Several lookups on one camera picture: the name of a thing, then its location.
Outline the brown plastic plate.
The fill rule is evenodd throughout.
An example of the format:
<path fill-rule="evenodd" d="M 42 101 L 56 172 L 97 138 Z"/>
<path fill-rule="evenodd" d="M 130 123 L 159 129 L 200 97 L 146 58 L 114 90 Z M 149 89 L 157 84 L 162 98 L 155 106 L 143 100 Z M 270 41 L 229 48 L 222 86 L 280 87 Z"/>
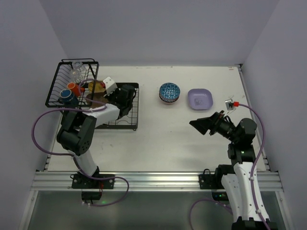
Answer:
<path fill-rule="evenodd" d="M 93 95 L 88 94 L 85 100 L 89 104 L 90 108 L 97 108 L 102 106 L 102 103 L 109 103 L 109 100 L 105 97 L 105 94 L 105 92 L 98 92 L 94 93 Z"/>

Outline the yellow plastic plate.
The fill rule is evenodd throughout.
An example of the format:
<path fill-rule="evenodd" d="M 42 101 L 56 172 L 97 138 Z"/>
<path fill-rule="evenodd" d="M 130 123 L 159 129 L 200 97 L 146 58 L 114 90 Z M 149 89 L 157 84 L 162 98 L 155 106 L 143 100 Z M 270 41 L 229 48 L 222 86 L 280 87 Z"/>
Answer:
<path fill-rule="evenodd" d="M 106 86 L 105 84 L 102 82 L 96 82 L 96 81 L 91 81 L 88 83 L 88 90 L 91 93 L 102 93 L 105 94 L 106 93 Z"/>

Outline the purple plastic plate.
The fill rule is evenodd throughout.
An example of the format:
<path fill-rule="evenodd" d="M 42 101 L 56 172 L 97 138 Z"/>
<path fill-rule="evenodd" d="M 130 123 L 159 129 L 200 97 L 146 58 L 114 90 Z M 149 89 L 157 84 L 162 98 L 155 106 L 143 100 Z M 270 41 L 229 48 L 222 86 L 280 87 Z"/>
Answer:
<path fill-rule="evenodd" d="M 209 110 L 213 106 L 212 93 L 207 89 L 191 89 L 188 92 L 188 103 L 193 110 Z"/>

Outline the red-inside blue-outside bowl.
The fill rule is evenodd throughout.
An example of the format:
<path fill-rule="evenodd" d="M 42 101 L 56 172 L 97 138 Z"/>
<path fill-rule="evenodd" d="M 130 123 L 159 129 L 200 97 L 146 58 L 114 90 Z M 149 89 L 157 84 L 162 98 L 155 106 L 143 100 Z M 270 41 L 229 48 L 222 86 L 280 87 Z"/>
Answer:
<path fill-rule="evenodd" d="M 167 99 L 167 98 L 164 98 L 162 95 L 159 95 L 159 98 L 165 104 L 173 104 L 179 99 L 179 97 L 177 97 L 175 99 Z"/>

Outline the blue triangle pattern bowl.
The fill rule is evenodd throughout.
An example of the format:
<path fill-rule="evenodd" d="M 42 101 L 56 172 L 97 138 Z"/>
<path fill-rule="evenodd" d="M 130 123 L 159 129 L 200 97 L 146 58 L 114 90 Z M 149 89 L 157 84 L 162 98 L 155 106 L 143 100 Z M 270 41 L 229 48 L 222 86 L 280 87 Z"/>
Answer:
<path fill-rule="evenodd" d="M 159 89 L 159 95 L 167 99 L 175 99 L 180 96 L 180 93 L 180 88 L 171 82 L 162 84 Z"/>

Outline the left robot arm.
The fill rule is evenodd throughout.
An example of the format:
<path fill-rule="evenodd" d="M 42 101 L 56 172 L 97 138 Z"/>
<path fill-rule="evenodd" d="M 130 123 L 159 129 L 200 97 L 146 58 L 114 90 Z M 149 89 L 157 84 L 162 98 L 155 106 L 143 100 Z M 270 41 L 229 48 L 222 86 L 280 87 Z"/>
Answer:
<path fill-rule="evenodd" d="M 88 113 L 76 109 L 64 113 L 57 142 L 73 157 L 82 174 L 93 176 L 98 171 L 90 153 L 95 128 L 128 115 L 136 92 L 135 87 L 124 84 L 106 97 L 108 103 Z"/>

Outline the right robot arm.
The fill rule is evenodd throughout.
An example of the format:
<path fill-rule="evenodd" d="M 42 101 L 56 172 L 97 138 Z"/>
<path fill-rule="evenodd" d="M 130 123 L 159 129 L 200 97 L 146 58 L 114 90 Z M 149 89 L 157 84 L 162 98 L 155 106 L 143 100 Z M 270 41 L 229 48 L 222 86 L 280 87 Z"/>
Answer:
<path fill-rule="evenodd" d="M 201 134 L 216 133 L 230 141 L 228 157 L 230 165 L 219 165 L 214 174 L 200 175 L 200 186 L 224 188 L 233 214 L 233 230 L 276 230 L 277 224 L 270 217 L 263 203 L 257 179 L 258 156 L 252 145 L 257 124 L 243 118 L 234 125 L 224 111 L 210 117 L 190 121 Z"/>

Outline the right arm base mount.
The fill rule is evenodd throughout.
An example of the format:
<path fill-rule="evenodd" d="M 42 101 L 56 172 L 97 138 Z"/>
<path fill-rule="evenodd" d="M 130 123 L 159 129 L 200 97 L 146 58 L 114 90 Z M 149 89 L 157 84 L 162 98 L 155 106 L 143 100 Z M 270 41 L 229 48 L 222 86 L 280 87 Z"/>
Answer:
<path fill-rule="evenodd" d="M 210 190 L 212 198 L 215 201 L 229 201 L 228 195 L 222 186 L 222 171 L 219 168 L 215 169 L 215 172 L 211 172 L 209 169 L 205 169 L 203 173 L 199 174 L 199 187 L 202 190 Z"/>

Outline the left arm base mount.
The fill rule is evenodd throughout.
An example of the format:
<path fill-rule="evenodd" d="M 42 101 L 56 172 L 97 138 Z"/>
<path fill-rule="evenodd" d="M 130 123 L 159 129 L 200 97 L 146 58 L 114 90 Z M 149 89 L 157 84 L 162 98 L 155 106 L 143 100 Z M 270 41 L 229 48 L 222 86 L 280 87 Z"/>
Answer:
<path fill-rule="evenodd" d="M 102 197 L 102 192 L 104 189 L 113 189 L 114 180 L 94 180 L 90 179 L 80 172 L 71 174 L 70 178 L 72 179 L 71 187 L 72 189 L 81 189 L 81 199 L 83 202 L 98 201 Z"/>

